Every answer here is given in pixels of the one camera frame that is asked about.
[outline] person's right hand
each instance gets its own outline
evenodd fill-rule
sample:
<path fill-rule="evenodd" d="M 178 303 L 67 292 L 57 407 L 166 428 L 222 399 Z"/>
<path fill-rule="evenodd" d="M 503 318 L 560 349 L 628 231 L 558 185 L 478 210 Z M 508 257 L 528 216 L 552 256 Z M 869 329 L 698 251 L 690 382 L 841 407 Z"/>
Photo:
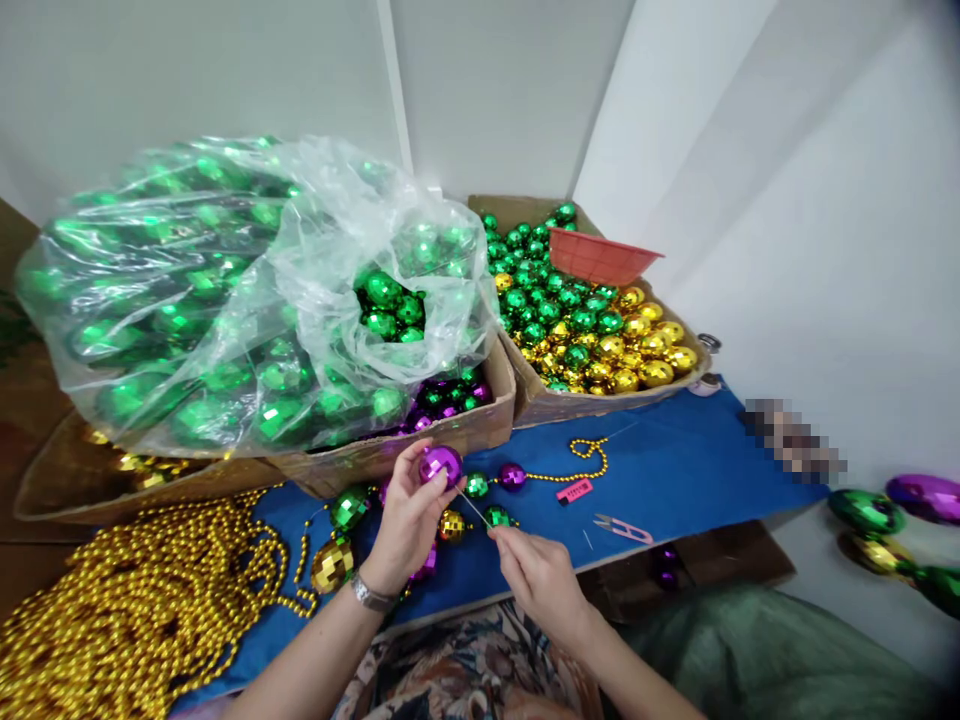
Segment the person's right hand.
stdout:
<path fill-rule="evenodd" d="M 553 642 L 579 655 L 599 614 L 580 590 L 570 553 L 560 543 L 512 527 L 495 527 L 489 535 L 520 607 Z"/>

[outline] wristwatch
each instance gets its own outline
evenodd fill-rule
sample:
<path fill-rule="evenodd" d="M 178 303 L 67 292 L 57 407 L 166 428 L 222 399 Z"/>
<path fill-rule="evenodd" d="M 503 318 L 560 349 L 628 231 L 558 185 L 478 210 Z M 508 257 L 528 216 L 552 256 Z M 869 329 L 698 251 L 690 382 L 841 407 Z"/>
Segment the wristwatch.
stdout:
<path fill-rule="evenodd" d="M 360 577 L 359 572 L 354 573 L 350 585 L 353 587 L 353 592 L 357 596 L 357 600 L 360 601 L 360 604 L 374 612 L 389 612 L 390 609 L 393 608 L 393 604 L 397 601 L 395 597 L 381 595 L 368 588 L 363 578 Z"/>

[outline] hand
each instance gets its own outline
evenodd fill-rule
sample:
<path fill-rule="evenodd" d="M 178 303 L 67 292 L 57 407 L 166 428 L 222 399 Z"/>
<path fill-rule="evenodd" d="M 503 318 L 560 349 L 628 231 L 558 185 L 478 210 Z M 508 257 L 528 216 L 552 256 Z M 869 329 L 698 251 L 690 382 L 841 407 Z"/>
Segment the hand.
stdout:
<path fill-rule="evenodd" d="M 432 442 L 429 438 L 415 442 L 393 466 L 377 540 L 360 567 L 360 576 L 374 592 L 398 595 L 409 577 L 423 567 L 437 536 L 440 514 L 457 495 L 454 488 L 447 490 L 446 472 L 420 484 L 420 454 Z"/>
<path fill-rule="evenodd" d="M 520 607 L 553 642 L 580 655 L 599 613 L 583 596 L 567 549 L 503 525 L 488 534 L 497 542 L 500 571 Z"/>

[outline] green fabric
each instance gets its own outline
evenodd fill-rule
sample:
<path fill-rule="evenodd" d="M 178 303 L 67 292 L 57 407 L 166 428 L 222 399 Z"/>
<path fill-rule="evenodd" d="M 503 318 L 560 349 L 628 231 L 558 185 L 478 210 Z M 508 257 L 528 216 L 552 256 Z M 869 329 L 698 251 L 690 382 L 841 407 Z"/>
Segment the green fabric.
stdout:
<path fill-rule="evenodd" d="M 761 587 L 681 596 L 624 639 L 709 718 L 900 720 L 939 690 L 820 608 Z"/>

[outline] person's left hand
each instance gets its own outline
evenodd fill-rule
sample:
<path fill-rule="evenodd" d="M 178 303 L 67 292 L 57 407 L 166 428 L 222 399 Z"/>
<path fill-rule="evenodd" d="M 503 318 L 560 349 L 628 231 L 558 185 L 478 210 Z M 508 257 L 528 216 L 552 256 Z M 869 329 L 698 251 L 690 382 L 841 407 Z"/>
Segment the person's left hand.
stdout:
<path fill-rule="evenodd" d="M 409 577 L 423 567 L 436 539 L 440 514 L 457 495 L 456 489 L 446 489 L 445 472 L 420 484 L 420 454 L 432 442 L 429 438 L 415 442 L 393 466 L 377 540 L 360 567 L 360 576 L 374 592 L 399 594 Z"/>

